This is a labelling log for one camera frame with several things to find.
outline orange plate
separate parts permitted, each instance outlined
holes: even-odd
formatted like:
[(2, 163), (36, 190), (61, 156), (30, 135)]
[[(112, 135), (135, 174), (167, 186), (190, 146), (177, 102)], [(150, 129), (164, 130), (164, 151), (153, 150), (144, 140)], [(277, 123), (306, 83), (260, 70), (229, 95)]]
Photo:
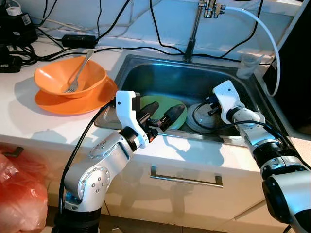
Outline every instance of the orange plate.
[(113, 80), (106, 77), (99, 86), (84, 97), (68, 99), (63, 96), (51, 95), (38, 91), (35, 95), (36, 104), (49, 112), (58, 114), (81, 114), (103, 107), (116, 95), (118, 88)]

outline fork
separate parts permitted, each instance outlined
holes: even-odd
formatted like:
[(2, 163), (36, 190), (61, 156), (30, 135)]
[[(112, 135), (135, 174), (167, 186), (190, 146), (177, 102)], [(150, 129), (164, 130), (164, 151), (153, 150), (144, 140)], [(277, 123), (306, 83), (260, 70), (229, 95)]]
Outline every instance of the fork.
[(75, 92), (78, 88), (78, 77), (81, 73), (81, 71), (83, 70), (83, 68), (85, 67), (85, 65), (87, 64), (87, 62), (90, 60), (91, 56), (93, 55), (94, 51), (93, 50), (89, 50), (86, 54), (86, 57), (78, 71), (78, 73), (76, 74), (76, 77), (74, 78), (74, 80), (72, 81), (72, 83), (70, 84), (70, 87), (64, 91), (64, 93), (72, 93)]

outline black device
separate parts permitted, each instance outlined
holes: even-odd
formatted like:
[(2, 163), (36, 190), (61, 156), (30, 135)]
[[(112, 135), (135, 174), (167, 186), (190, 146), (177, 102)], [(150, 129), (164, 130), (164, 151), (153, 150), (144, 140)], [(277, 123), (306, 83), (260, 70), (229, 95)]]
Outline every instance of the black device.
[(64, 47), (93, 49), (97, 44), (96, 37), (93, 35), (64, 35), (61, 41)]
[(0, 43), (23, 46), (37, 39), (35, 27), (27, 13), (0, 16)]
[(11, 56), (6, 45), (0, 44), (0, 73), (17, 73), (20, 71), (22, 58)]

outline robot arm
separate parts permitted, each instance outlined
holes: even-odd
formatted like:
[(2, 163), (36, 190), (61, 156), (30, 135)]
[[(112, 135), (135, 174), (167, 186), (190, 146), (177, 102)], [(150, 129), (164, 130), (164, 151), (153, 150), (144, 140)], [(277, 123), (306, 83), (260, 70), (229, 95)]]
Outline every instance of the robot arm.
[[(261, 113), (245, 108), (232, 82), (213, 89), (208, 103), (220, 109), (222, 120), (234, 123), (252, 120), (265, 123)], [(270, 214), (290, 224), (297, 233), (311, 232), (311, 171), (294, 148), (290, 148), (263, 126), (250, 123), (236, 126), (245, 139), (263, 178), (262, 188)]]
[(53, 233), (97, 233), (101, 206), (113, 178), (133, 157), (157, 136), (159, 127), (168, 129), (184, 111), (182, 104), (170, 108), (160, 120), (150, 119), (157, 110), (153, 102), (140, 109), (140, 95), (133, 91), (116, 93), (117, 116), (123, 129), (95, 146), (89, 156), (70, 167), (64, 186), (67, 191), (62, 214), (55, 219)]

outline dish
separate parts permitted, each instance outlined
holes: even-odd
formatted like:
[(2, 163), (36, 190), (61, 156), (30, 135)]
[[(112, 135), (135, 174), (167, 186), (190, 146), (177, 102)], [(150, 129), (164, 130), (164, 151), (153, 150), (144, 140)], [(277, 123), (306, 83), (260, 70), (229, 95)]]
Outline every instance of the dish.
[(35, 95), (35, 102), (40, 108), (52, 113), (82, 114), (103, 107), (113, 99), (117, 90), (118, 88), (114, 81), (107, 76), (99, 86), (84, 97), (69, 99), (38, 91)]
[[(192, 128), (194, 131), (197, 131), (199, 133), (209, 133), (212, 131), (208, 129), (204, 129), (198, 124), (195, 123), (192, 117), (193, 111), (196, 109), (197, 106), (199, 106), (200, 103), (196, 103), (191, 105), (188, 108), (187, 111), (187, 119), (186, 119), (186, 124)], [(221, 119), (217, 114), (214, 114), (213, 116), (209, 116), (208, 112), (212, 110), (209, 104), (205, 104), (202, 107), (200, 107), (194, 114), (195, 119), (202, 125), (209, 127), (209, 128), (216, 128), (221, 125)]]
[(75, 57), (55, 62), (35, 70), (35, 84), (44, 92), (67, 98), (86, 96), (100, 85), (107, 73), (103, 67), (88, 61), (78, 78), (78, 89), (72, 93), (64, 93), (74, 80), (85, 57)]
[[(147, 104), (152, 103), (154, 101), (159, 103), (159, 108), (151, 116), (152, 119), (161, 119), (163, 117), (163, 114), (169, 108), (171, 108), (177, 104), (183, 104), (179, 100), (168, 98), (166, 96), (143, 96), (140, 98), (141, 108), (143, 108)], [(183, 111), (183, 113), (174, 122), (174, 124), (169, 127), (169, 129), (178, 130), (185, 123), (186, 118), (187, 118), (187, 108), (185, 106), (185, 110)]]

